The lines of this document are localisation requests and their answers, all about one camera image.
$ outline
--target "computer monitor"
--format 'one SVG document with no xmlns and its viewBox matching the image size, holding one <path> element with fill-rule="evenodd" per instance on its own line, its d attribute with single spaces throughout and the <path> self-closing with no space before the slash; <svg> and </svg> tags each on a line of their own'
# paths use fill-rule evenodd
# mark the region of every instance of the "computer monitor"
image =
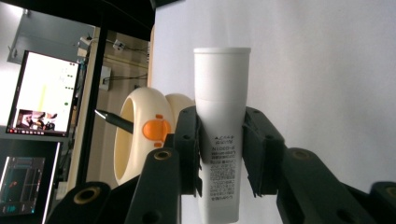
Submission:
<svg viewBox="0 0 396 224">
<path fill-rule="evenodd" d="M 45 223 L 60 147 L 0 139 L 0 223 Z"/>
<path fill-rule="evenodd" d="M 67 137 L 80 64 L 26 50 L 6 133 Z"/>
</svg>

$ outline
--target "wall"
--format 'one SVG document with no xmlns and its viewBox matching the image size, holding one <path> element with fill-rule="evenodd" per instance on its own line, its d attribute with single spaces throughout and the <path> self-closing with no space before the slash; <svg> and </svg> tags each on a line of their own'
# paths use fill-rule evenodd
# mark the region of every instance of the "wall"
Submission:
<svg viewBox="0 0 396 224">
<path fill-rule="evenodd" d="M 22 16 L 14 40 L 16 55 L 8 60 L 21 63 L 23 52 L 28 49 L 72 62 L 81 61 L 83 57 L 78 57 L 78 48 L 87 49 L 88 46 L 80 44 L 80 38 L 92 36 L 92 32 L 93 27 L 88 24 L 29 10 Z"/>
<path fill-rule="evenodd" d="M 0 88 L 0 125 L 6 125 L 8 122 L 12 95 L 14 95 L 21 68 L 18 64 L 7 62 L 7 46 L 12 46 L 20 24 L 21 15 L 21 8 L 0 2 L 0 78 L 2 79 L 2 88 Z"/>
<path fill-rule="evenodd" d="M 368 192 L 396 181 L 396 2 L 189 0 L 158 8 L 152 87 L 194 97 L 193 48 L 251 47 L 247 105 Z M 239 223 L 281 223 L 242 175 Z M 183 223 L 200 223 L 183 197 Z"/>
</svg>

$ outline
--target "black frame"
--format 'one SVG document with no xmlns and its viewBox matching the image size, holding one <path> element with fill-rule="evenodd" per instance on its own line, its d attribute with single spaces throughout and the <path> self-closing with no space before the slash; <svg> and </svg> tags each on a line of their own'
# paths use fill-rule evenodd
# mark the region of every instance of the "black frame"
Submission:
<svg viewBox="0 0 396 224">
<path fill-rule="evenodd" d="M 0 138 L 0 170 L 7 157 L 44 158 L 44 168 L 33 214 L 0 217 L 0 223 L 44 223 L 49 214 L 61 143 Z"/>
<path fill-rule="evenodd" d="M 28 58 L 29 58 L 29 54 L 30 53 L 38 54 L 38 55 L 42 55 L 42 56 L 46 56 L 46 57 L 51 57 L 53 59 L 62 60 L 62 61 L 69 62 L 69 63 L 74 63 L 78 67 L 77 72 L 75 74 L 73 74 L 76 77 L 75 77 L 75 82 L 74 82 L 74 87 L 73 87 L 73 93 L 71 94 L 71 99 L 70 99 L 71 105 L 70 105 L 70 109 L 69 109 L 69 112 L 68 112 L 68 121 L 67 121 L 67 127 L 66 127 L 65 132 L 45 131 L 45 130 L 44 131 L 35 131 L 35 130 L 28 129 L 28 128 L 24 129 L 24 128 L 13 127 L 13 123 L 14 123 L 14 120 L 16 118 L 16 113 L 18 113 L 17 104 L 18 104 L 18 101 L 20 100 L 21 85 L 22 85 L 22 82 L 23 82 L 23 79 L 24 79 L 26 64 L 28 62 Z M 23 54 L 21 70 L 20 70 L 20 74 L 19 74 L 19 77 L 18 77 L 17 87 L 16 87 L 15 93 L 14 93 L 14 99 L 13 99 L 13 102 L 12 102 L 12 107 L 11 107 L 11 110 L 10 110 L 10 113 L 9 113 L 9 117 L 8 117 L 6 133 L 16 133 L 15 130 L 18 130 L 17 133 L 19 133 L 19 134 L 38 135 L 38 136 L 68 137 L 69 132 L 70 132 L 71 119 L 72 119 L 72 116 L 73 116 L 73 105 L 75 104 L 76 93 L 78 92 L 77 88 L 78 88 L 78 80 L 79 80 L 80 70 L 81 70 L 81 64 L 80 63 L 71 62 L 71 61 L 68 61 L 68 60 L 65 60 L 65 59 L 59 59 L 59 58 L 52 57 L 52 56 L 49 56 L 49 55 L 45 55 L 45 54 L 41 54 L 41 53 L 30 51 L 30 50 L 26 50 L 24 52 L 24 54 Z"/>
</svg>

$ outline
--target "white tube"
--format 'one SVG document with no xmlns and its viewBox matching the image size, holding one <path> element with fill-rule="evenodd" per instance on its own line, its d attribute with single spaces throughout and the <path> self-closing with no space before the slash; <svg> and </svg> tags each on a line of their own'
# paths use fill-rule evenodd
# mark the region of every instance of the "white tube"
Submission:
<svg viewBox="0 0 396 224">
<path fill-rule="evenodd" d="M 239 219 L 242 125 L 248 95 L 249 48 L 195 49 L 195 100 L 200 132 L 203 223 Z"/>
</svg>

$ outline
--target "white wall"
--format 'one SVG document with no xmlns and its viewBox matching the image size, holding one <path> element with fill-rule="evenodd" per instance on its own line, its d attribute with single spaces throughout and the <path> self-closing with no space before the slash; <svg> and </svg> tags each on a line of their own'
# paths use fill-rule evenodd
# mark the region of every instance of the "white wall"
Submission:
<svg viewBox="0 0 396 224">
<path fill-rule="evenodd" d="M 396 182 L 396 2 L 188 0 L 156 13 L 152 87 L 194 97 L 193 48 L 251 47 L 247 104 L 369 191 Z M 280 223 L 243 171 L 239 223 Z M 183 223 L 200 223 L 184 197 Z"/>
<path fill-rule="evenodd" d="M 8 46 L 12 46 L 20 24 L 22 9 L 0 2 L 0 125 L 8 122 L 9 110 L 21 66 L 8 63 Z"/>
</svg>

